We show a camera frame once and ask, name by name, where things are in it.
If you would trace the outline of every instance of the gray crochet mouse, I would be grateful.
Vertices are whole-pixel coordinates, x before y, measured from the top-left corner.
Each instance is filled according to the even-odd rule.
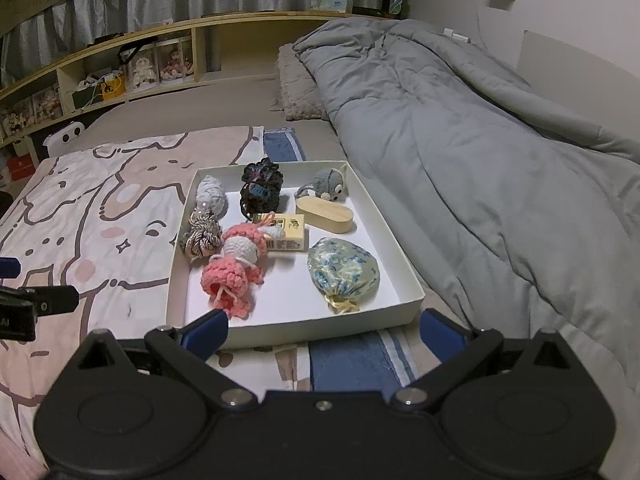
[[[338,200],[338,196],[344,190],[344,181],[342,174],[333,168],[320,170],[314,176],[314,179],[301,186],[294,194],[295,198],[305,196],[309,191],[313,191],[318,198],[324,200]]]

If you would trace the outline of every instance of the oval wooden box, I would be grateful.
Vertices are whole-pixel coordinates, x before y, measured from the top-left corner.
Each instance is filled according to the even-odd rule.
[[[305,223],[335,234],[347,233],[353,225],[351,209],[315,196],[297,199],[296,213],[305,216]]]

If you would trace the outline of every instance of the cable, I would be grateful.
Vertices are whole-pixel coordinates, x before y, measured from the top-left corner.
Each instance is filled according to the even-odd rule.
[[[82,112],[82,111],[84,111],[84,109],[85,109],[85,108],[87,108],[88,106],[90,106],[90,105],[92,105],[92,104],[94,103],[95,91],[98,89],[98,86],[100,86],[100,82],[101,82],[104,78],[106,78],[107,76],[109,76],[109,75],[114,75],[114,73],[113,73],[113,72],[109,72],[108,74],[105,74],[105,75],[100,76],[100,77],[98,78],[98,80],[95,82],[95,85],[94,85],[94,93],[91,95],[91,99],[89,99],[89,100],[87,101],[87,103],[86,103],[82,108],[80,108],[80,111],[81,111],[81,112]],[[118,85],[118,86],[116,86],[116,88],[114,88],[114,91],[115,91],[115,90],[117,90],[118,88],[120,88],[120,87],[122,86],[122,73],[120,73],[120,76],[116,76],[116,77],[119,79],[119,85]]]
[[[478,3],[474,0],[474,9],[476,10],[476,24],[478,25],[478,38],[480,39],[480,43],[484,46],[486,50],[486,43],[482,39],[482,31],[480,30],[480,13],[478,12]]]

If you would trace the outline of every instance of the wooden headboard shelf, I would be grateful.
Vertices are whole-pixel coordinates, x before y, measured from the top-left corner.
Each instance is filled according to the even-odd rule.
[[[28,97],[35,91],[57,81],[63,116],[25,128],[0,142],[0,147],[14,140],[30,136],[52,124],[77,120],[82,114],[149,95],[174,92],[185,88],[215,84],[217,81],[237,77],[264,76],[274,72],[278,48],[304,36],[330,18],[343,18],[336,12],[236,12],[207,16],[197,20],[171,23],[162,27],[132,32],[113,40],[95,44],[80,52],[63,57],[37,72],[0,91],[0,109]],[[124,44],[153,36],[190,36],[193,48],[194,79],[173,85],[159,85],[148,91],[126,93],[117,98],[77,110],[71,92],[87,76],[85,66],[92,65],[100,55],[108,56]]]

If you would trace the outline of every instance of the printed label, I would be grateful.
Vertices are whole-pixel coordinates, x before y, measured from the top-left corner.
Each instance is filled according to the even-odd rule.
[[[389,2],[390,14],[400,14],[401,9],[402,9],[402,0],[391,0]]]

